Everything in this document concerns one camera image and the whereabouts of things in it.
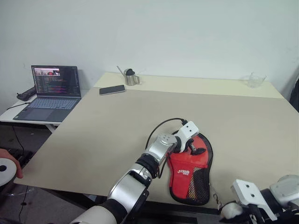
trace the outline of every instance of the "laptop touchpad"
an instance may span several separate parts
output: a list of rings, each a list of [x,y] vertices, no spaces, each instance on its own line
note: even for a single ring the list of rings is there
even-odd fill
[[[53,112],[54,110],[46,110],[46,109],[33,109],[30,114],[28,114],[25,119],[28,120],[46,120],[49,115]]]

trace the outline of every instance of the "laptop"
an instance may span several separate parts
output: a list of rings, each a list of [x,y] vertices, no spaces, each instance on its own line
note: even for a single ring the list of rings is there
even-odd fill
[[[62,122],[81,99],[76,66],[32,65],[37,98],[14,120]]]

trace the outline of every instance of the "laptop keyboard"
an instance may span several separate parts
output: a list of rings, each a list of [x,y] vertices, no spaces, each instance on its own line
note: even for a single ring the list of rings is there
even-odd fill
[[[41,99],[34,100],[28,107],[47,108],[47,109],[66,109],[70,110],[77,100],[75,99]]]

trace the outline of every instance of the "finger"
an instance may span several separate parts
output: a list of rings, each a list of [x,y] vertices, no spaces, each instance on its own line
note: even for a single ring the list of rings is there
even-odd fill
[[[11,160],[12,160],[12,161],[15,163],[15,165],[17,166],[17,177],[18,177],[18,178],[23,178],[22,168],[21,168],[21,166],[20,166],[19,161],[17,161],[15,158],[12,158]]]

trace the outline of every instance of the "white table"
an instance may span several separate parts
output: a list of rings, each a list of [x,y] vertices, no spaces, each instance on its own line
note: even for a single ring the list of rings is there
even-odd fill
[[[251,89],[237,80],[141,81],[124,93],[100,96],[99,87],[124,83],[121,74],[106,73],[24,168],[24,178],[14,182],[105,196],[141,155],[152,129],[172,117],[194,121],[210,140],[210,181],[223,202],[233,199],[230,186],[237,178],[264,189],[285,174],[298,174],[299,114],[270,83]],[[157,133],[178,127],[170,122]],[[148,200],[179,204],[169,194],[169,176],[165,166]],[[213,197],[205,207],[216,207]]]
[[[81,90],[81,96],[83,97],[88,90]],[[56,126],[60,125],[61,122],[52,122],[52,121],[36,121],[36,120],[14,120],[13,118],[20,113],[28,104],[28,102],[32,102],[36,98],[36,95],[33,95],[28,101],[24,102],[21,100],[17,100],[16,103],[12,106],[16,106],[6,110],[1,116],[0,121],[2,122],[14,122],[14,123],[27,123],[27,124],[38,124],[45,125],[52,133],[55,131]]]

